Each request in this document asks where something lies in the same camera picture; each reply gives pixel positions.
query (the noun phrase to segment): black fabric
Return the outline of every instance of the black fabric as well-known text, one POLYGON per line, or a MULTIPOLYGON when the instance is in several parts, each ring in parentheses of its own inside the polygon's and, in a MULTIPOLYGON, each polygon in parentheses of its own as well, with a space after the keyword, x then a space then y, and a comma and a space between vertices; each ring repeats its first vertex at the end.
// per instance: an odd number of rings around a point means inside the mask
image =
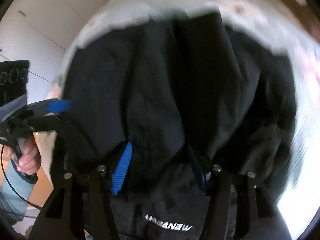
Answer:
MULTIPOLYGON (((111 197, 121 239, 199 239, 209 197, 187 141, 230 172, 255 171, 274 198, 283 190, 296 112, 290 62, 218 13, 115 30, 79 49, 64 99, 93 148, 69 154, 69 166, 89 172, 132 143, 123 189, 111 197), (150 216, 192 228, 161 228, 150 216)), ((53 167, 62 153, 56 143, 53 167)))

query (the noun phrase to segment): human hand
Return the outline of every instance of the human hand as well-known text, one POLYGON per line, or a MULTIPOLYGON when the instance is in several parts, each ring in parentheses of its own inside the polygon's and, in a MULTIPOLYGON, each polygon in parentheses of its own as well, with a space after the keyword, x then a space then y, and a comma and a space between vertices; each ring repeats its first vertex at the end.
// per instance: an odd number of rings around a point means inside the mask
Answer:
MULTIPOLYGON (((13 150, 10 147, 4 147, 4 154, 8 155, 14 160, 13 150)), ((16 163, 17 170, 25 174, 32 175, 36 173, 41 166, 41 156, 35 142, 35 138, 30 136, 24 143, 22 149, 22 156, 19 163, 16 163)))

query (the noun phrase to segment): label on black device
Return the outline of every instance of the label on black device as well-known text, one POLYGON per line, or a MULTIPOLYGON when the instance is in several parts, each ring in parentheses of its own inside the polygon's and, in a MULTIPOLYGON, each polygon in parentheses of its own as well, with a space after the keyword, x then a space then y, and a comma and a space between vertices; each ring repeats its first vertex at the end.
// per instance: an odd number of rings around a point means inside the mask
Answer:
POLYGON ((27 105, 28 60, 0 62, 0 122, 27 105))

